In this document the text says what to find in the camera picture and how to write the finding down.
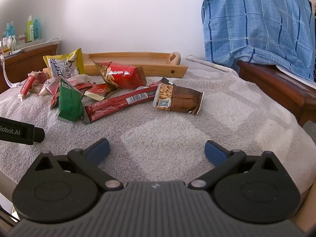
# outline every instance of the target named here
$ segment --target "almond package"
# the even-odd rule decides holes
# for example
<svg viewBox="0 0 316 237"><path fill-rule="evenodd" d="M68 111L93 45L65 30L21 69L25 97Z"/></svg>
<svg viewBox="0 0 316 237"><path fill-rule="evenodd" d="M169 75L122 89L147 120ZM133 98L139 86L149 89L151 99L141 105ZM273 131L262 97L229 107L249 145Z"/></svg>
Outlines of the almond package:
<svg viewBox="0 0 316 237"><path fill-rule="evenodd" d="M203 92L175 85L160 84L153 107L159 110L188 112L196 115L201 109Z"/></svg>

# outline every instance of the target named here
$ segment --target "barcode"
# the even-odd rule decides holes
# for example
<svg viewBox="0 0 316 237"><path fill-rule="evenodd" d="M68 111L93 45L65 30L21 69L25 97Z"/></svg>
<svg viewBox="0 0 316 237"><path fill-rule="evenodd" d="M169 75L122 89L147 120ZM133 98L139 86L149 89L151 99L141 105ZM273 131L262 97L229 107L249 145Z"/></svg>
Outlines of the barcode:
<svg viewBox="0 0 316 237"><path fill-rule="evenodd" d="M159 100L158 107L168 108L171 99Z"/></svg>
<svg viewBox="0 0 316 237"><path fill-rule="evenodd" d="M148 98L148 95L144 92L144 93L140 93L140 94L128 97L128 98L126 98L126 100L127 100L128 104L131 104L131 103L134 103L134 102L137 102L140 100L144 100L146 98Z"/></svg>

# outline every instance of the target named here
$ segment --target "red snack bar wrapper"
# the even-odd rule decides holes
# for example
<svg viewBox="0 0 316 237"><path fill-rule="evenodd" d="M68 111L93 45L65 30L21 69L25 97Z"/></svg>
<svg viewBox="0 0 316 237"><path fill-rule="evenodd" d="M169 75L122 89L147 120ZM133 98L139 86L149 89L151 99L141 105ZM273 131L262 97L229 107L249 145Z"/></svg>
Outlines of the red snack bar wrapper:
<svg viewBox="0 0 316 237"><path fill-rule="evenodd" d="M32 71L26 81L24 82L21 90L20 90L20 93L18 94L18 98L21 99L21 101L23 101L25 98L26 98L26 95L27 93L29 92L29 90L31 89L32 87L32 84L34 83L36 77L38 76L38 72L35 72L35 71Z"/></svg>
<svg viewBox="0 0 316 237"><path fill-rule="evenodd" d="M157 88L158 84L153 84L135 90L134 92L85 106L85 109L83 110L83 122L90 124L97 119L119 111L123 107L152 100L154 99Z"/></svg>
<svg viewBox="0 0 316 237"><path fill-rule="evenodd" d="M34 84L44 84L47 79L50 79L49 74L45 71L39 72L33 85Z"/></svg>
<svg viewBox="0 0 316 237"><path fill-rule="evenodd" d="M93 87L87 90L84 95L97 101L102 101L117 90L117 87L105 83L93 85Z"/></svg>
<svg viewBox="0 0 316 237"><path fill-rule="evenodd" d="M136 89L146 86L143 67L120 64L117 62L94 62L103 80L118 88Z"/></svg>
<svg viewBox="0 0 316 237"><path fill-rule="evenodd" d="M88 83L79 84L75 88L78 89L82 95L84 95L84 93L87 90L89 90L91 87L92 87L92 84L88 82ZM58 105L58 103L59 103L59 92L57 92L51 99L51 108Z"/></svg>
<svg viewBox="0 0 316 237"><path fill-rule="evenodd" d="M37 75L35 81L32 84L32 88L29 90L29 92L32 93L39 93L43 87L43 84L46 82L46 80L48 80L49 74L47 72L39 72L39 74Z"/></svg>

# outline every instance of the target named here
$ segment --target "white cable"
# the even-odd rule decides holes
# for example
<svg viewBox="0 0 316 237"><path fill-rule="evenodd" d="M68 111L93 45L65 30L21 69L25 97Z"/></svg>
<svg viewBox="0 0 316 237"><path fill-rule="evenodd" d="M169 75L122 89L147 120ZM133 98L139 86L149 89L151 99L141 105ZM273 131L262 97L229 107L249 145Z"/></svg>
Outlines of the white cable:
<svg viewBox="0 0 316 237"><path fill-rule="evenodd" d="M9 86L10 88L16 88L16 87L22 86L22 85L23 85L23 82L12 84L12 83L9 81L9 79L8 79L8 77L7 77L7 73L5 72L5 63L4 63L4 56L3 56L3 54L0 55L0 59L1 59L1 62L2 62L2 69L3 69L4 79L5 79L5 81L7 82L8 86Z"/></svg>
<svg viewBox="0 0 316 237"><path fill-rule="evenodd" d="M51 40L54 40L54 39L59 40L57 37L54 37L54 38L51 38L51 39L47 40L46 42L50 42Z"/></svg>

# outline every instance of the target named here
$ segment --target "green bottle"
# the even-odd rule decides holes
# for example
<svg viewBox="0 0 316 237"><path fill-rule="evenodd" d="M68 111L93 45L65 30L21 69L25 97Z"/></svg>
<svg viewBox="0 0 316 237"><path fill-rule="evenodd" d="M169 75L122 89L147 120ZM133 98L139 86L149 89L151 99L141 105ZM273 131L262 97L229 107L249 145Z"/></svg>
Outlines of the green bottle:
<svg viewBox="0 0 316 237"><path fill-rule="evenodd" d="M26 25L26 35L27 35L27 41L34 41L34 25L32 21L32 16L29 16L28 22Z"/></svg>

